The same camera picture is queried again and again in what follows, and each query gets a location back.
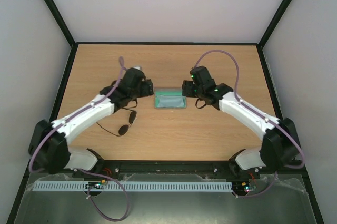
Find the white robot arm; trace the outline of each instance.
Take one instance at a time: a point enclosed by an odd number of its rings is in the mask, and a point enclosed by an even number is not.
[[[50,174],[75,168],[100,171],[104,160],[99,154],[91,149],[69,147],[69,144],[92,124],[126,107],[129,102],[153,95],[152,81],[146,79],[139,67],[126,70],[113,91],[115,83],[103,88],[99,95],[75,112],[51,123],[38,122],[28,149],[31,162],[35,161]]]
[[[263,114],[269,120],[275,122],[276,124],[279,123],[278,118],[260,111],[258,108],[252,106],[246,101],[245,103],[254,110],[258,111],[260,114]],[[274,129],[272,124],[266,122],[265,119],[262,119],[240,104],[240,101],[238,101],[234,96],[234,92],[228,92],[222,96],[222,99],[219,100],[219,109],[243,123],[246,127],[252,130],[260,138],[260,140],[263,140],[263,137],[268,129]],[[242,151],[235,157],[235,162],[242,170],[248,170],[254,167],[264,167],[265,164],[260,157],[260,149],[261,148],[254,148]]]
[[[287,165],[297,154],[297,147],[289,141],[284,132],[298,143],[294,123],[285,118],[280,120],[260,111],[234,93],[228,85],[215,84],[204,66],[197,66],[190,71],[192,81],[184,81],[183,96],[203,100],[217,110],[235,117],[261,140],[260,148],[241,150],[230,158],[240,170],[265,167],[277,171]]]

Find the wooden table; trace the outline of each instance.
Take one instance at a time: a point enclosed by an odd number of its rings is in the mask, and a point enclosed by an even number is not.
[[[58,117],[89,102],[105,86],[116,80],[123,56],[126,67],[141,65],[154,87],[181,87],[189,71],[206,51],[221,49],[231,53],[240,66],[238,93],[262,111],[274,115],[273,106],[255,46],[220,45],[94,45],[78,47]],[[206,56],[200,65],[210,71],[216,83],[234,86],[235,66],[221,53]],[[233,117],[207,106],[194,106],[187,99],[182,110],[157,110],[154,96],[141,98],[137,120],[128,133],[115,137],[93,124],[72,146],[94,149],[106,160],[227,160],[243,148],[257,147],[257,136]],[[115,133],[126,124],[130,112],[120,110],[100,121]]]

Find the white wall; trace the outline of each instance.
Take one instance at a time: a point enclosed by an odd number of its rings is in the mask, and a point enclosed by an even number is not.
[[[76,41],[260,41],[282,0],[54,0]]]
[[[325,223],[337,219],[336,38],[337,0],[293,0],[264,49]]]
[[[6,223],[34,126],[49,118],[70,47],[43,0],[0,0],[0,30],[0,223]]]

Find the red wire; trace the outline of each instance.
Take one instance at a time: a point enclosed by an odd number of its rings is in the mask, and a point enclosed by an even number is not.
[[[255,180],[255,177],[253,176],[252,173],[248,173],[248,174],[252,177],[252,179],[253,179],[253,181],[254,181],[254,184],[256,185],[256,188],[257,188],[257,183],[256,183],[256,180]]]
[[[112,174],[111,170],[108,168],[104,168],[103,171],[105,171],[108,174],[108,176],[111,176]]]

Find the black joint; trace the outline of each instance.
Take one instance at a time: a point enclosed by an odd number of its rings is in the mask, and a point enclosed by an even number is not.
[[[45,120],[36,124],[28,153],[33,155],[37,146],[52,130],[52,125]],[[70,153],[64,134],[57,131],[44,143],[35,158],[35,163],[44,168],[49,174],[60,172],[69,162]]]
[[[193,81],[185,80],[182,85],[183,96],[187,98],[197,98],[196,96],[196,87]]]
[[[103,88],[100,91],[100,95],[107,95],[115,83],[116,81],[113,81],[110,86]],[[121,82],[109,96],[109,99],[111,103],[115,104],[114,112],[116,112],[137,98],[151,95],[153,95],[153,83],[151,79],[146,79],[142,71],[132,67],[126,70]]]
[[[199,98],[206,105],[212,105],[219,110],[219,100],[228,92],[233,91],[228,85],[221,83],[218,86],[205,66],[199,66],[190,71],[192,81],[184,81],[183,96]]]
[[[299,144],[299,137],[292,120],[285,118],[279,122],[279,125]],[[270,170],[278,171],[287,165],[298,153],[294,144],[280,130],[273,128],[266,131],[262,141],[260,156],[261,160]]]

